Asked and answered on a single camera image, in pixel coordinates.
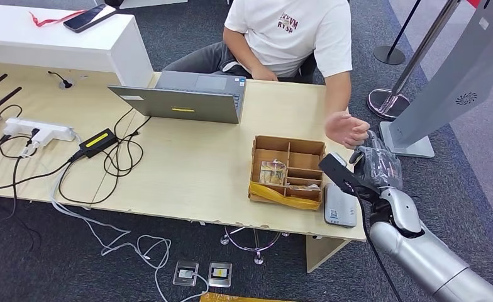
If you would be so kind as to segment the person's right hand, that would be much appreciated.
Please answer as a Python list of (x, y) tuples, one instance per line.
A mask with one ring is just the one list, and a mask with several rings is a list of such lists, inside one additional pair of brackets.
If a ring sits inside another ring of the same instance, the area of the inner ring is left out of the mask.
[(253, 79), (261, 81), (278, 81), (278, 77), (263, 65), (254, 66), (251, 69)]

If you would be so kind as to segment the person's left hand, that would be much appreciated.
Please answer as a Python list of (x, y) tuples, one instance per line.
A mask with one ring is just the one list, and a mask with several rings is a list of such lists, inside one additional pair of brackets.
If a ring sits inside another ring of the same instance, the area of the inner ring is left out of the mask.
[(347, 149), (355, 149), (368, 138), (370, 125), (353, 117), (346, 111), (337, 111), (328, 115), (324, 123), (325, 135)]

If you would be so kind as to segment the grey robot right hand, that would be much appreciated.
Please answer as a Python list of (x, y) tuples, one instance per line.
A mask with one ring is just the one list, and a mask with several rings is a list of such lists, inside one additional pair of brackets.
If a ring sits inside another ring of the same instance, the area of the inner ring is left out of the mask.
[(372, 146), (358, 146), (349, 163), (354, 165), (354, 174), (374, 188), (402, 189), (401, 161), (372, 130), (367, 131)]

